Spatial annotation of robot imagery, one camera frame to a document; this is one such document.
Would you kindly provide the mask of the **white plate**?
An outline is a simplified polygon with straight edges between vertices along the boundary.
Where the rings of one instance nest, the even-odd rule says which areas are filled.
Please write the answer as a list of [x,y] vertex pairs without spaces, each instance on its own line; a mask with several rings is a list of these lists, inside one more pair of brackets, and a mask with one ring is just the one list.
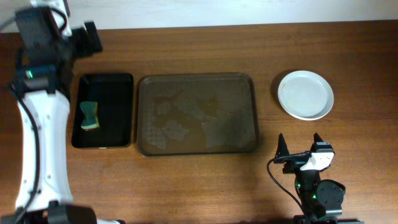
[[287,114],[304,121],[326,116],[335,99],[330,84],[317,73],[307,70],[290,72],[281,79],[277,97]]

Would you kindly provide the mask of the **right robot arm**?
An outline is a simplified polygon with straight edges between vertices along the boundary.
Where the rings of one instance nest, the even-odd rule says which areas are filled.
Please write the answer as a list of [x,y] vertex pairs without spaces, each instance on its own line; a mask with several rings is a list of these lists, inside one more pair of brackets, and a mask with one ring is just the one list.
[[294,223],[360,223],[359,220],[340,220],[343,213],[342,203],[346,187],[334,180],[320,177],[320,173],[330,167],[335,156],[332,145],[324,141],[319,134],[313,135],[310,150],[291,154],[284,136],[279,135],[275,157],[268,163],[283,164],[284,174],[295,176],[293,196],[274,177],[271,179],[298,204],[302,215],[293,217]]

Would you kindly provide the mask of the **green yellow sponge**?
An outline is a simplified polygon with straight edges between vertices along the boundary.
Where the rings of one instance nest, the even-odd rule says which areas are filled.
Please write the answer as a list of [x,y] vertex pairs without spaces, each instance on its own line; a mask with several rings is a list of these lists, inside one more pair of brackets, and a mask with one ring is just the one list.
[[100,127],[98,120],[98,103],[95,101],[83,101],[80,103],[80,109],[83,112],[83,121],[81,128],[85,131]]

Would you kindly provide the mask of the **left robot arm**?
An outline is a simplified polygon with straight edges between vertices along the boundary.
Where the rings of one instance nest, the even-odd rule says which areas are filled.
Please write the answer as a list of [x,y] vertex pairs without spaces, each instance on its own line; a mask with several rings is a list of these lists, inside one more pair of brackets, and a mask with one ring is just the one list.
[[18,19],[23,48],[9,88],[22,120],[22,177],[16,211],[1,223],[102,223],[94,210],[73,204],[66,162],[73,64],[101,52],[93,22],[62,34],[54,22]]

